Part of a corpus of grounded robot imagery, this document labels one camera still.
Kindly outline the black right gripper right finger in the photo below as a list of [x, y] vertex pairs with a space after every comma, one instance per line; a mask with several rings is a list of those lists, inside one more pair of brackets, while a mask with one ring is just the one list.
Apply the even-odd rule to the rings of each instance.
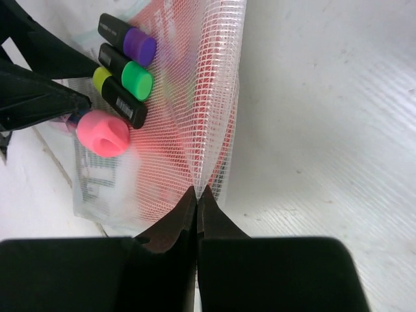
[[331, 237], [243, 232], [206, 188], [198, 201], [198, 284], [203, 311], [368, 311], [345, 245]]

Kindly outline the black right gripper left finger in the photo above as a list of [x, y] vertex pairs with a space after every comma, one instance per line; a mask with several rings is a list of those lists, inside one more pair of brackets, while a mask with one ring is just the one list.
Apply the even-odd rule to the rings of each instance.
[[2, 311], [182, 311], [192, 307], [196, 195], [136, 237], [1, 243]]

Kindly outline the pink cap clear pen tube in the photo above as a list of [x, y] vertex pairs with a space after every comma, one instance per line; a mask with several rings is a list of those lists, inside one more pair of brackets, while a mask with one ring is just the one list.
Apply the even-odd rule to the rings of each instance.
[[74, 135], [82, 146], [100, 157], [117, 157], [130, 146], [128, 125], [102, 110], [81, 110], [53, 118], [49, 124]]

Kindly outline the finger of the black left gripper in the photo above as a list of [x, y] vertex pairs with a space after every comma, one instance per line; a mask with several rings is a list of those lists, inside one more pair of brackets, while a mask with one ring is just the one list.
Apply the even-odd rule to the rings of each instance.
[[8, 39], [33, 72], [50, 79], [91, 77], [98, 67], [33, 20], [16, 1], [1, 1], [1, 43]]
[[90, 108], [89, 97], [21, 66], [1, 61], [2, 131], [25, 129]]

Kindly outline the clear mesh zipper pouch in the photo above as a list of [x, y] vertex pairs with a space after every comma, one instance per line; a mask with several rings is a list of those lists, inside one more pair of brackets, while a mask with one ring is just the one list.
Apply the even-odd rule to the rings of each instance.
[[226, 197], [239, 96], [245, 1], [130, 1], [110, 13], [157, 41], [144, 126], [119, 157], [74, 144], [75, 215], [137, 233], [193, 187]]

